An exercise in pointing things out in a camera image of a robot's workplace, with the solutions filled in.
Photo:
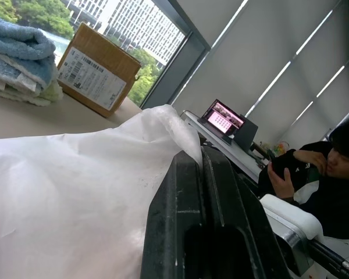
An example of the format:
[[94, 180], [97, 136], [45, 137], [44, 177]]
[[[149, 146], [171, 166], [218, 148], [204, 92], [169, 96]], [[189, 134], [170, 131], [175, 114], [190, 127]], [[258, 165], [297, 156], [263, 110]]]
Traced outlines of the person's right hand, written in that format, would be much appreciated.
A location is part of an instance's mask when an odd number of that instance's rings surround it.
[[288, 168], [284, 169], [284, 178], [279, 177], [273, 170], [272, 164], [268, 164], [268, 176], [276, 196], [280, 199], [289, 199], [294, 196], [294, 187]]

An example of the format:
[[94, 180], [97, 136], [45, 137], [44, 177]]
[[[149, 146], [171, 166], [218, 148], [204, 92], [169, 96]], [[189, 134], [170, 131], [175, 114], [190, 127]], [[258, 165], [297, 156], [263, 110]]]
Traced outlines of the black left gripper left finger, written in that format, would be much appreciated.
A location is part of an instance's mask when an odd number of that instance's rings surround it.
[[196, 163], [174, 156], [148, 209], [140, 278], [221, 278], [223, 217], [213, 167], [219, 151]]

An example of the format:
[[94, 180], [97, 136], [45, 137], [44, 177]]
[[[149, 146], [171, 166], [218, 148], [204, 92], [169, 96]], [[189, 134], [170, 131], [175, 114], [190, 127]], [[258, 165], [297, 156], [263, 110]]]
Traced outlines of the person's left hand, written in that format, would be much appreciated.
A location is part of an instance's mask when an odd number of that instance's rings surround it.
[[314, 165], [320, 174], [327, 176], [331, 175], [327, 163], [328, 154], [325, 155], [321, 152], [297, 150], [294, 151], [293, 156], [300, 162]]

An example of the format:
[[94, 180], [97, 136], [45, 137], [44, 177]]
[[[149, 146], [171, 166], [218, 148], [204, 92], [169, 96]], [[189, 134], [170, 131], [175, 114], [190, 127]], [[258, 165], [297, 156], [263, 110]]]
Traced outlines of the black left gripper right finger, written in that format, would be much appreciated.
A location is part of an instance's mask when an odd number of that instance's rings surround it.
[[212, 278], [289, 278], [260, 201], [225, 155], [202, 148]]

